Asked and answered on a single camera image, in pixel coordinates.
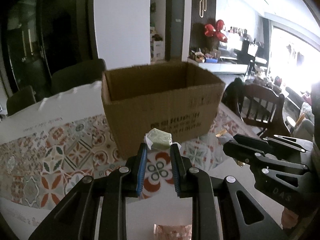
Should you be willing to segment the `rose gold biscuit packet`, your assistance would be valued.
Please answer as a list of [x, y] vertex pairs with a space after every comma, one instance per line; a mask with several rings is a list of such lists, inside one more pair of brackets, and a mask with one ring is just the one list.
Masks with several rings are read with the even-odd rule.
[[158, 240], [184, 240], [191, 239], [192, 225], [158, 225], [153, 226], [153, 239]]

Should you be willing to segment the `pale green pastry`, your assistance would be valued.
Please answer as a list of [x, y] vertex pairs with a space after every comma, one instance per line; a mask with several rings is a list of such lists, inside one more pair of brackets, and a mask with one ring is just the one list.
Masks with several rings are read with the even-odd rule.
[[153, 128], [144, 136], [144, 142], [149, 150], [166, 151], [172, 145], [176, 145], [178, 149], [181, 149], [181, 145], [178, 142], [172, 140], [171, 133], [161, 131], [160, 129]]

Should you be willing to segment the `wooden chair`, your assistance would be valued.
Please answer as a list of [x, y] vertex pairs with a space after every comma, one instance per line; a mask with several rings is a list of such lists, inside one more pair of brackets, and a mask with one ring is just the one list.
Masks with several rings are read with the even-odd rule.
[[274, 135], [290, 136], [283, 118], [285, 96], [254, 83], [244, 85], [239, 101], [240, 117], [245, 124], [259, 129], [260, 138]]

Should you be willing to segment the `black cloth on chair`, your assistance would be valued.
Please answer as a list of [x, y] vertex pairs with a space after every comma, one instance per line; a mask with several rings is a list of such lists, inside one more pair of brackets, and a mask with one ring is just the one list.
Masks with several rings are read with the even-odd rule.
[[225, 89], [221, 102], [227, 106], [234, 114], [240, 115], [240, 106], [244, 101], [244, 88], [243, 81], [236, 77]]

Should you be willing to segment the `patterned tile table runner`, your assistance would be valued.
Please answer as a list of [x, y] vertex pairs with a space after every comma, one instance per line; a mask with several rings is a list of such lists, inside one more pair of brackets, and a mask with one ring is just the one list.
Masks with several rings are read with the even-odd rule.
[[[86, 175], [100, 178], [124, 166], [104, 114], [60, 126], [40, 126], [24, 137], [1, 139], [1, 197], [28, 207], [52, 209]], [[223, 104], [207, 134], [183, 142], [181, 154], [207, 172], [228, 157], [216, 134], [256, 137]], [[151, 198], [174, 180], [169, 151], [148, 154], [140, 199]]]

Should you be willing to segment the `brown cardboard box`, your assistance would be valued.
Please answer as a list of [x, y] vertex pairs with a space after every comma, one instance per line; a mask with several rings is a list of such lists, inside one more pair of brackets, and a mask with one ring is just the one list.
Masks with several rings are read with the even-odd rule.
[[207, 134], [224, 89], [219, 77], [188, 62], [104, 71], [101, 99], [119, 155], [135, 155], [153, 128], [170, 133], [175, 142]]

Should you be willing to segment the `white tv cabinet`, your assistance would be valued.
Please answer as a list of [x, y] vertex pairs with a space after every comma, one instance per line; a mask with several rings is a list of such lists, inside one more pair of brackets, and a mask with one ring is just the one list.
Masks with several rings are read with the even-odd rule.
[[218, 74], [246, 74], [248, 68], [246, 64], [198, 63], [192, 59], [187, 59], [187, 62]]

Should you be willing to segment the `red balloon decoration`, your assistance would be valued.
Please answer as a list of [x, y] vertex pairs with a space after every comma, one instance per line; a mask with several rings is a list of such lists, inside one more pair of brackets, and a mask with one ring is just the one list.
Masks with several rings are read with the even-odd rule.
[[204, 34], [206, 37], [215, 37], [220, 42], [227, 43], [228, 38], [224, 33], [221, 33], [221, 30], [224, 28], [225, 24], [223, 20], [218, 20], [213, 26], [212, 24], [206, 24], [204, 26]]

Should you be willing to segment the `dark dining chair left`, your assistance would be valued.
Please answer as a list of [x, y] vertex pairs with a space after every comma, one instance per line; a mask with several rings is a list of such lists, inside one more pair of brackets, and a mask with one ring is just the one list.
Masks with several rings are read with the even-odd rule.
[[24, 87], [7, 100], [7, 113], [11, 116], [36, 103], [34, 90], [31, 86]]

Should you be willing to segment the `dark dining chair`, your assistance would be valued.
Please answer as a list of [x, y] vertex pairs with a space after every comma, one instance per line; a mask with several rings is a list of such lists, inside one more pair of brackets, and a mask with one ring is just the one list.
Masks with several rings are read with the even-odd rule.
[[34, 90], [31, 86], [24, 87], [7, 100], [7, 113], [11, 116], [36, 103]]
[[101, 80], [105, 70], [106, 64], [103, 59], [89, 60], [59, 70], [52, 75], [53, 92], [58, 94]]

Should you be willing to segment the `dark dining chair right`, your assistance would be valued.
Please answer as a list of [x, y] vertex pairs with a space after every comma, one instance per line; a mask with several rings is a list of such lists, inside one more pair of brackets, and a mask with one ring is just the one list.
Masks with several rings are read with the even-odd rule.
[[58, 94], [101, 80], [105, 70], [106, 64], [103, 59], [89, 60], [59, 70], [52, 75], [53, 92]]

